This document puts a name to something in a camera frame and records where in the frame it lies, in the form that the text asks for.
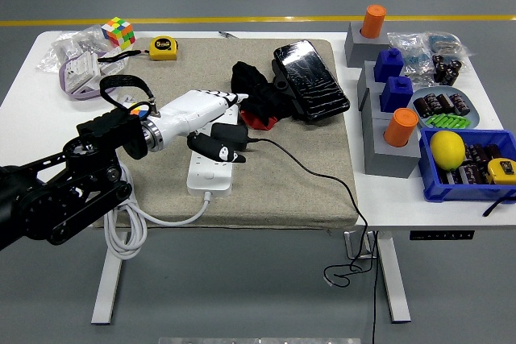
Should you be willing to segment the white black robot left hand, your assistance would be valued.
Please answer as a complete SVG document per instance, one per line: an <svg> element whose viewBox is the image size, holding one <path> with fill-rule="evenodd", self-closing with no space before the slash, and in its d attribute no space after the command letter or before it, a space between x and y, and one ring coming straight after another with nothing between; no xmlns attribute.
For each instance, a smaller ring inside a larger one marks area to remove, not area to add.
<svg viewBox="0 0 516 344"><path fill-rule="evenodd" d="M150 117L143 124L148 132L148 150L161 151L175 138L185 137L192 151L210 160L245 162L245 157L238 154L235 147L200 130L246 98L246 93L190 90L162 107L158 117Z"/></svg>

